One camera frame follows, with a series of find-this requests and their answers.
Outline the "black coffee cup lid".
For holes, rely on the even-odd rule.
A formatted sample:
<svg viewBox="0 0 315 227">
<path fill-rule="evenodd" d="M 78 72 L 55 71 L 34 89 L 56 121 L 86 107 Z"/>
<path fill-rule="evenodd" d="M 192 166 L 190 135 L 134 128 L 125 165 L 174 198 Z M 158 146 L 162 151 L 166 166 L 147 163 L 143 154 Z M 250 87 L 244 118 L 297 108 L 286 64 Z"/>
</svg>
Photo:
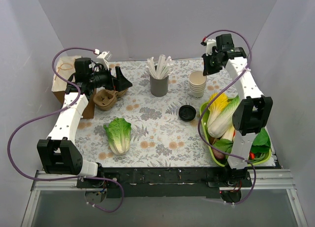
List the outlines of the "black coffee cup lid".
<svg viewBox="0 0 315 227">
<path fill-rule="evenodd" d="M 196 116 L 196 110 L 191 105 L 183 105 L 179 108 L 179 117 L 184 122 L 192 121 Z"/>
</svg>

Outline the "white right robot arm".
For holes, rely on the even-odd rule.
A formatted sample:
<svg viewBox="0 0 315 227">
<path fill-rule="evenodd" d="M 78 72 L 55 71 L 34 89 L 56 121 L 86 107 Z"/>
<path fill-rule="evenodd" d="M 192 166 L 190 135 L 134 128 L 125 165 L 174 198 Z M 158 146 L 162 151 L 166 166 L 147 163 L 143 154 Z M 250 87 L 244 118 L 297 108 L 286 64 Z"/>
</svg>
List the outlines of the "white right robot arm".
<svg viewBox="0 0 315 227">
<path fill-rule="evenodd" d="M 198 130 L 205 135 L 202 140 L 209 146 L 215 161 L 222 159 L 230 170 L 223 173 L 223 182 L 234 186 L 241 180 L 237 171 L 252 165 L 251 153 L 269 154 L 270 139 L 264 129 L 269 118 L 273 100 L 258 88 L 249 69 L 250 61 L 242 47 L 235 47 L 230 34 L 215 39 L 204 38 L 206 46 L 202 55 L 203 75 L 208 76 L 225 69 L 235 86 L 237 96 L 228 99 L 221 91 L 211 96 L 201 117 Z"/>
</svg>

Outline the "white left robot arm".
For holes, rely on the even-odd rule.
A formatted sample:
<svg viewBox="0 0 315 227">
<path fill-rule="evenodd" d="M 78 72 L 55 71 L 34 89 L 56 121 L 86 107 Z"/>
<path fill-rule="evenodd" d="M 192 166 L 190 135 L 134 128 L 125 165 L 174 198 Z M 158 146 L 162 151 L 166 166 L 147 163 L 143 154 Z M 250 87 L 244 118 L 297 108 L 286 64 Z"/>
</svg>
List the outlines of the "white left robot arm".
<svg viewBox="0 0 315 227">
<path fill-rule="evenodd" d="M 132 83 L 123 76 L 119 66 L 115 67 L 116 75 L 103 64 L 96 64 L 96 67 L 97 71 L 91 58 L 75 59 L 75 72 L 69 78 L 75 86 L 67 85 L 63 112 L 48 137 L 38 141 L 37 150 L 46 173 L 87 176 L 88 182 L 98 188 L 104 184 L 105 176 L 98 171 L 97 163 L 82 158 L 75 146 L 75 134 L 97 88 L 104 88 L 105 92 L 125 92 Z"/>
</svg>

